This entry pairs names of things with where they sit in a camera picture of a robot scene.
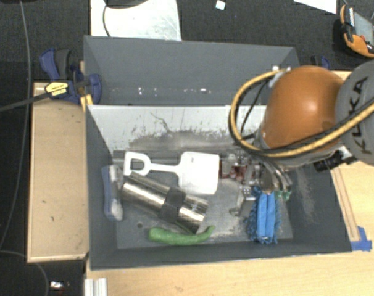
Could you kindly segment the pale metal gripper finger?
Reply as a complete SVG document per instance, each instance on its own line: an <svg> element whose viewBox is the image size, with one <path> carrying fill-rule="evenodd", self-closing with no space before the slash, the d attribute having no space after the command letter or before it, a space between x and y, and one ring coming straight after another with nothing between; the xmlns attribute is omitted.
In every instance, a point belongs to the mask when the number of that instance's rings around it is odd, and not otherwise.
<svg viewBox="0 0 374 296"><path fill-rule="evenodd" d="M236 206L229 209L229 213L234 217L248 217L252 204L256 202L256 196L252 188L242 188L236 199Z"/></svg>

